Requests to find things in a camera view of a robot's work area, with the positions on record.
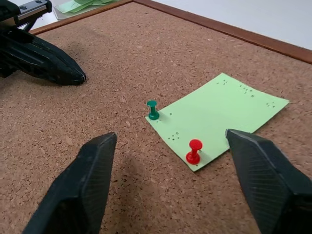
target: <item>green paper stack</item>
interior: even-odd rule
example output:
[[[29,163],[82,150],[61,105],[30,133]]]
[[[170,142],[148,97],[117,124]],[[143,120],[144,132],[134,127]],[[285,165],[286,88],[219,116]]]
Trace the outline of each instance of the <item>green paper stack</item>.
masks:
[[[119,0],[70,0],[66,3],[56,6],[62,13],[76,13],[87,6],[105,6]]]

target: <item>push pin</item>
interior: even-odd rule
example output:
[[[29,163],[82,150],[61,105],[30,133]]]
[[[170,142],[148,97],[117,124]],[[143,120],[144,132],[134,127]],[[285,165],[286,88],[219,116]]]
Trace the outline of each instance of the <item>push pin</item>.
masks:
[[[159,118],[159,113],[156,111],[155,107],[157,106],[156,101],[148,101],[147,106],[151,108],[151,112],[148,114],[148,117],[151,120],[156,120]]]
[[[194,139],[194,140],[191,140],[190,147],[191,147],[192,151],[190,151],[186,155],[186,160],[190,164],[193,164],[193,165],[198,164],[200,161],[200,157],[199,157],[199,154],[197,153],[197,151],[200,150],[201,148],[203,148],[203,144],[201,143],[200,140]]]

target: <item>cork surface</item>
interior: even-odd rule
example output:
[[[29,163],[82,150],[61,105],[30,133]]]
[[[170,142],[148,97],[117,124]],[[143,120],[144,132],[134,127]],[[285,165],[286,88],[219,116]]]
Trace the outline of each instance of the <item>cork surface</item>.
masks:
[[[290,100],[258,133],[312,177],[311,65],[136,3],[40,37],[88,80],[60,87],[22,72],[0,80],[1,233],[19,234],[80,146],[113,131],[100,233],[258,234],[231,155],[193,173],[144,119],[148,100],[163,108],[221,72]]]

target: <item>wooden frame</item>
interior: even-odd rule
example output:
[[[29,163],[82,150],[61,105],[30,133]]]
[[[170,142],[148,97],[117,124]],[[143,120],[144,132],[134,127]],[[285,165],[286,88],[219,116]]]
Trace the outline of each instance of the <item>wooden frame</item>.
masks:
[[[167,6],[167,5],[164,5],[164,4],[161,4],[158,2],[154,2],[151,0],[120,0],[118,2],[109,4],[107,6],[103,6],[103,7],[100,7],[98,9],[91,10],[89,12],[82,13],[80,15],[73,16],[73,17],[70,17],[70,18],[55,22],[55,23],[51,23],[51,24],[46,25],[44,27],[37,28],[35,30],[32,30],[31,33],[34,35],[37,35],[37,34],[40,34],[40,33],[43,33],[43,32],[46,32],[46,31],[49,31],[49,30],[52,30],[52,29],[55,29],[55,28],[58,28],[61,26],[64,26],[66,24],[70,24],[72,22],[81,20],[83,18],[93,16],[93,15],[96,15],[98,13],[101,13],[101,12],[104,12],[104,11],[107,11],[107,10],[110,10],[110,9],[113,9],[113,8],[116,8],[119,6],[123,6],[123,5],[131,3],[131,2],[135,2],[138,4],[142,4],[144,6],[147,6],[147,7],[151,7],[155,10],[158,10],[158,11],[179,17],[181,19],[199,24],[201,26],[204,26],[204,27],[213,29],[215,31],[227,34],[227,35],[232,36],[234,38],[238,38],[238,39],[244,40],[246,42],[252,43],[254,45],[261,46],[261,47],[267,48],[269,50],[278,52],[280,54],[292,57],[294,59],[298,59],[298,60],[301,60],[303,62],[307,62],[309,64],[312,64],[312,51],[311,50],[308,50],[308,49],[305,49],[305,48],[302,48],[299,46],[295,46],[292,44],[288,44],[286,42],[282,42],[282,41],[279,41],[276,39],[272,39],[272,38],[269,38],[269,37],[266,37],[266,36],[263,36],[263,35],[260,35],[257,33],[253,33],[253,32],[241,29],[241,28],[237,28],[237,27],[225,24],[225,23],[221,23],[221,22],[215,21],[213,19],[208,19],[208,18],[205,18],[203,16],[198,16],[198,15],[195,15],[193,13],[186,12],[183,10],[179,10],[177,8]]]

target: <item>sticky note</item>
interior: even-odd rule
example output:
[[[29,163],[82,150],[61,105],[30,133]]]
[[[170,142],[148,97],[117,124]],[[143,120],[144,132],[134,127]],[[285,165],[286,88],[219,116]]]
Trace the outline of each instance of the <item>sticky note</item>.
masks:
[[[160,110],[159,119],[146,119],[175,154],[192,171],[197,171],[229,149],[226,129],[253,133],[288,103],[220,74]],[[192,139],[203,143],[197,165],[186,161]]]

